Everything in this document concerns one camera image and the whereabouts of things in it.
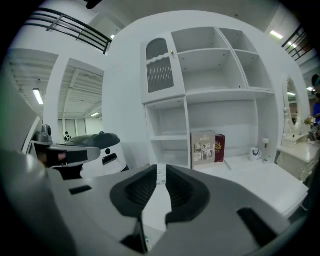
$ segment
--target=book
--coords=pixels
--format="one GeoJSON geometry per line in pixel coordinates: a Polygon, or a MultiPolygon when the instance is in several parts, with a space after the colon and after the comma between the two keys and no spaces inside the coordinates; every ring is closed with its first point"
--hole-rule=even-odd
{"type": "Polygon", "coordinates": [[[214,130],[191,133],[191,168],[215,162],[216,133],[214,130]]]}
{"type": "Polygon", "coordinates": [[[226,138],[224,135],[219,134],[215,136],[215,156],[214,156],[215,163],[221,163],[224,161],[225,143],[226,143],[226,138]]]}

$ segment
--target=black lid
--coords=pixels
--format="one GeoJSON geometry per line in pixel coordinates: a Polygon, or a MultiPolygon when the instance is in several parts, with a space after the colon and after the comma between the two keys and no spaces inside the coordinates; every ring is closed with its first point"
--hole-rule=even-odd
{"type": "Polygon", "coordinates": [[[112,147],[120,143],[120,139],[114,133],[84,135],[71,138],[66,145],[96,147],[100,150],[112,147]]]}

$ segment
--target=blue shirt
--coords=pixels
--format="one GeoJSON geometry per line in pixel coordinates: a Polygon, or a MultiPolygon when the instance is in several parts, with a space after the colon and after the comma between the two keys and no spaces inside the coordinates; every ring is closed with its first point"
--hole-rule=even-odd
{"type": "MultiPolygon", "coordinates": [[[[318,103],[318,102],[314,103],[314,106],[313,106],[313,117],[315,117],[316,114],[320,114],[320,103],[318,103]]],[[[320,117],[316,118],[315,122],[319,123],[320,117]]]]}

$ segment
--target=fluorescent light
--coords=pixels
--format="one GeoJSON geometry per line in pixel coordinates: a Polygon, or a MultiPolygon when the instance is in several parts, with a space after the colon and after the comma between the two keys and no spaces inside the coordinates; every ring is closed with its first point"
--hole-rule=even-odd
{"type": "Polygon", "coordinates": [[[280,35],[279,33],[277,33],[276,31],[273,31],[273,30],[270,32],[270,34],[275,36],[275,37],[277,37],[277,38],[279,38],[279,39],[284,38],[283,35],[280,35]]]}
{"type": "Polygon", "coordinates": [[[290,45],[290,46],[293,46],[294,48],[297,48],[298,47],[298,45],[296,45],[295,43],[292,43],[292,42],[288,42],[288,45],[290,45]]]}
{"type": "Polygon", "coordinates": [[[35,96],[36,100],[38,101],[38,103],[39,103],[40,105],[43,105],[44,102],[42,101],[42,98],[41,98],[39,89],[34,88],[34,89],[33,89],[33,93],[34,93],[34,96],[35,96]]]}

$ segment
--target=white mug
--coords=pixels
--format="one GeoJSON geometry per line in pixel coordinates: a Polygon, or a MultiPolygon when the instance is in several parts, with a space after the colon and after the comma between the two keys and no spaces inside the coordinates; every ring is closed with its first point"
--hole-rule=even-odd
{"type": "Polygon", "coordinates": [[[250,161],[254,162],[258,160],[261,157],[261,155],[262,155],[262,152],[259,150],[259,148],[257,147],[250,148],[250,151],[249,151],[250,161]]]}

